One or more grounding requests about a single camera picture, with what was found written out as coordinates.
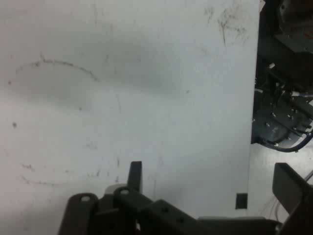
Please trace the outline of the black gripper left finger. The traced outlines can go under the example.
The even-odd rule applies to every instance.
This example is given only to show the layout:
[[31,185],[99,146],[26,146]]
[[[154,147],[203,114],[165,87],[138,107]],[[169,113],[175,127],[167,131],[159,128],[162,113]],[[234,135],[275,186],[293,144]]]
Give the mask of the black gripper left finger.
[[195,235],[198,222],[164,200],[144,196],[142,162],[131,162],[125,186],[98,198],[80,193],[69,198],[60,235]]

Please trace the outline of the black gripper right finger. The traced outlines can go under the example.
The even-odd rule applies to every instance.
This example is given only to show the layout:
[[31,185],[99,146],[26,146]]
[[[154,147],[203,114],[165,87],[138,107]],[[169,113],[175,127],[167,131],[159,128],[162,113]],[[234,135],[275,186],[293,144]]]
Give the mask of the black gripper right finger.
[[313,187],[287,163],[276,163],[272,191],[289,214],[279,235],[313,233]]

